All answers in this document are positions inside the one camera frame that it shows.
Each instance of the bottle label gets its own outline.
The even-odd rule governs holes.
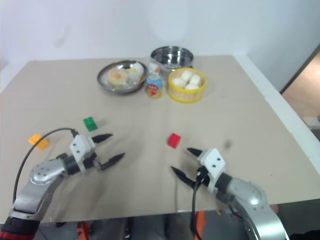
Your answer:
[[[146,80],[146,94],[151,98],[158,98],[162,95],[162,80]]]

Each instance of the red block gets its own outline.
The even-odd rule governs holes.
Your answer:
[[[174,149],[178,146],[181,137],[175,133],[172,133],[168,139],[168,145]]]

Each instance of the plastic bottle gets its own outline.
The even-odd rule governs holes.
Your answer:
[[[146,77],[146,94],[151,98],[158,98],[162,95],[163,78],[160,75],[160,68]]]

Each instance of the orange block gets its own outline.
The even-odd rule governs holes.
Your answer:
[[[36,144],[36,142],[38,142],[38,140],[42,138],[41,135],[39,134],[34,134],[32,137],[30,137],[28,139],[28,142],[31,143],[32,145]],[[45,149],[46,147],[48,147],[50,145],[49,141],[47,139],[43,139],[41,142],[39,142],[37,144],[37,148],[40,149],[40,150],[43,150]]]

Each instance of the yellow basket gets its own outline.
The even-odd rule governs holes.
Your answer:
[[[197,89],[183,89],[173,84],[173,79],[180,78],[184,71],[190,71],[194,74],[197,74],[201,77],[202,85]],[[181,103],[193,103],[202,98],[205,88],[207,86],[207,77],[206,75],[194,68],[182,67],[178,68],[175,71],[172,71],[168,76],[168,94],[171,98]]]

